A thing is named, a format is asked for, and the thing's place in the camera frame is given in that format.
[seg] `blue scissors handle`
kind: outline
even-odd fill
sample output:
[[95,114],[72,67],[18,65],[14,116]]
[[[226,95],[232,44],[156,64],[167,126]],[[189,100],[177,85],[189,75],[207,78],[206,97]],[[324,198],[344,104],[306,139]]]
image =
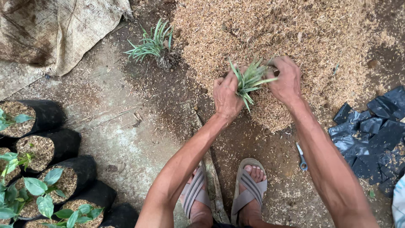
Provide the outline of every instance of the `blue scissors handle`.
[[304,156],[303,155],[300,155],[300,156],[301,156],[300,168],[302,170],[307,170],[308,166],[307,166],[307,163],[305,162]]

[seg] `rice husk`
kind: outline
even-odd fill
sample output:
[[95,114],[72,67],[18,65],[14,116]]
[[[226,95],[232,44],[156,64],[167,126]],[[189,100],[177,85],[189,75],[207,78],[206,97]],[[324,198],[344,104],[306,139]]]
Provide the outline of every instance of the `rice husk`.
[[[241,66],[288,55],[301,67],[303,97],[315,113],[325,103],[356,107],[355,100],[373,94],[366,88],[370,70],[364,58],[377,27],[377,20],[367,19],[374,5],[374,0],[180,0],[172,23],[181,31],[175,45],[188,44],[182,57],[210,94],[213,80],[230,70],[228,57]],[[271,131],[292,122],[267,86],[251,97],[252,120]]]
[[[62,208],[76,211],[77,209],[79,209],[79,206],[82,204],[90,204],[94,208],[101,208],[100,206],[98,206],[92,202],[89,202],[87,200],[68,201],[63,205]],[[104,212],[101,212],[100,215],[97,218],[95,218],[94,220],[88,221],[83,224],[75,224],[75,228],[96,228],[101,224],[103,217],[104,217]]]
[[39,175],[38,179],[44,181],[45,176],[54,168],[63,168],[63,172],[60,175],[59,180],[55,183],[55,186],[65,194],[67,198],[63,198],[56,194],[55,191],[49,193],[49,195],[53,199],[53,203],[60,203],[66,201],[69,197],[71,197],[76,189],[77,184],[77,175],[75,171],[70,167],[62,167],[62,166],[52,166],[51,168],[45,170],[41,175]]
[[0,219],[0,225],[9,225],[11,219]]
[[28,168],[31,168],[37,172],[41,172],[46,169],[48,164],[53,158],[53,152],[55,151],[55,145],[50,138],[31,135],[19,139],[16,144],[17,152],[19,156],[24,156],[26,153],[32,153],[35,156],[28,163]]
[[24,225],[24,228],[48,228],[47,226],[42,225],[41,223],[50,223],[50,224],[55,224],[57,223],[54,220],[49,220],[49,219],[38,219],[35,221],[29,221]]
[[[3,155],[5,153],[9,153],[11,152],[10,149],[5,148],[5,147],[0,147],[0,155]],[[8,164],[7,161],[5,160],[0,160],[0,171],[2,172],[5,168],[6,165]],[[10,172],[9,174],[6,175],[6,178],[4,179],[4,182],[7,184],[9,181],[11,181],[11,179],[13,179],[15,176],[17,176],[18,174],[21,173],[20,167],[17,166],[15,167],[15,169]]]
[[[18,101],[5,101],[0,103],[0,108],[4,111],[4,113],[7,114],[7,119],[14,120],[14,117],[18,116],[19,114],[35,117],[35,111],[32,107],[26,106]],[[35,118],[23,123],[15,123],[0,131],[0,134],[11,137],[21,137],[31,131],[34,123]]]
[[[15,183],[15,188],[17,188],[17,190],[20,190],[24,187],[25,187],[24,179],[23,178],[18,179],[17,182]],[[38,206],[36,204],[36,199],[38,198],[38,196],[33,196],[28,191],[27,194],[31,197],[31,199],[25,203],[24,207],[20,212],[20,216],[23,218],[34,218],[41,214],[39,213]]]

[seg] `gray sandal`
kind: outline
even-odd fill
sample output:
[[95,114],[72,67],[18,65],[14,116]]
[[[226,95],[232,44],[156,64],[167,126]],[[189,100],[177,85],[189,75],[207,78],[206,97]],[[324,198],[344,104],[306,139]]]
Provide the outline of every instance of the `gray sandal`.
[[[258,166],[263,170],[264,175],[266,171],[263,165],[256,159],[245,158],[239,165],[238,173],[236,176],[235,194],[233,196],[233,205],[231,210],[231,223],[238,226],[239,210],[242,209],[250,201],[256,199],[259,202],[260,208],[262,207],[263,193],[267,190],[267,179],[256,183],[246,170],[243,169],[246,165]],[[239,182],[246,187],[246,190],[239,193]]]
[[181,192],[184,195],[184,204],[183,210],[187,218],[190,219],[191,206],[194,203],[194,200],[200,201],[201,203],[207,205],[211,209],[211,201],[208,196],[207,188],[203,190],[201,187],[206,182],[204,164],[200,161],[198,165],[198,170],[196,175],[193,177],[193,180],[190,184],[186,184],[183,191]]

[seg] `man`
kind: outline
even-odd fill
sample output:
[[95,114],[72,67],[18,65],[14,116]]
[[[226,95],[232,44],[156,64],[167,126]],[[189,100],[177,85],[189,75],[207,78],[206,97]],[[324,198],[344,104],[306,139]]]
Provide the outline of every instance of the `man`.
[[[312,181],[336,227],[378,228],[357,178],[322,130],[308,103],[301,97],[300,69],[287,56],[273,58],[270,65],[278,68],[280,74],[278,80],[268,83],[268,86],[273,95],[288,108],[294,120]],[[266,78],[274,77],[272,70],[266,75]],[[179,197],[191,220],[189,227],[228,227],[223,224],[213,226],[204,190],[205,172],[199,163],[215,138],[244,106],[235,94],[237,84],[238,79],[232,71],[226,78],[214,80],[216,113],[160,171],[148,191],[136,228],[173,227],[173,210]],[[242,161],[236,185],[231,215],[234,225],[283,227],[268,224],[261,218],[261,200],[266,191],[267,179],[259,161]]]

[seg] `sandal strap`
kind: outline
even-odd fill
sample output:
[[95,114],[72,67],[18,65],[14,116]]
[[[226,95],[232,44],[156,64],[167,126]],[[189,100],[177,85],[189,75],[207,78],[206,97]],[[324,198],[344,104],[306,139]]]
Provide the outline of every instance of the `sandal strap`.
[[196,175],[193,177],[193,180],[190,184],[186,184],[182,195],[184,195],[183,210],[185,215],[190,218],[191,206],[194,203],[194,200],[197,200],[211,209],[211,201],[209,199],[208,193],[206,190],[201,189],[205,183],[205,169],[204,166],[200,166],[197,170]]
[[261,208],[263,193],[267,190],[267,179],[256,183],[246,170],[242,170],[238,180],[240,184],[246,187],[246,190],[234,200],[231,213],[237,214],[242,207],[254,199],[257,200]]

